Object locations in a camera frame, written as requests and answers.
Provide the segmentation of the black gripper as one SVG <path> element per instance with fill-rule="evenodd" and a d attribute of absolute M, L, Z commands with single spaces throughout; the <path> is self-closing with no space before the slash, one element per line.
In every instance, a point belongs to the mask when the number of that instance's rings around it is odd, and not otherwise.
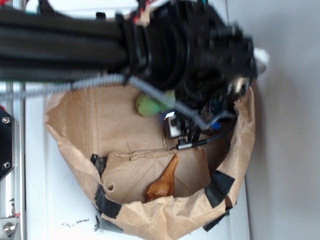
<path fill-rule="evenodd" d="M 252 38 L 237 24 L 224 23 L 201 0 L 176 0 L 174 16 L 177 100 L 205 105 L 210 100 L 233 103 L 244 96 L 258 76 Z"/>

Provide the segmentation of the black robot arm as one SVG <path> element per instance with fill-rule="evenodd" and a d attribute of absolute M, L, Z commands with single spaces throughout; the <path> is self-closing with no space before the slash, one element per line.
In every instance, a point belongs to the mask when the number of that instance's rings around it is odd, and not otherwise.
<path fill-rule="evenodd" d="M 64 82 L 98 73 L 136 76 L 175 90 L 193 107 L 210 98 L 246 93 L 258 71 L 253 40 L 226 25 L 202 1 L 171 0 L 141 25 L 146 1 L 130 17 L 80 19 L 55 11 L 0 8 L 0 78 Z"/>

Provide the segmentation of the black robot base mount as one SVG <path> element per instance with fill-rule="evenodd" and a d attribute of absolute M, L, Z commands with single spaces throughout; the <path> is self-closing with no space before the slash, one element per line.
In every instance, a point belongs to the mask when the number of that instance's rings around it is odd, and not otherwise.
<path fill-rule="evenodd" d="M 0 105 L 0 182 L 15 167 L 15 121 L 3 105 Z"/>

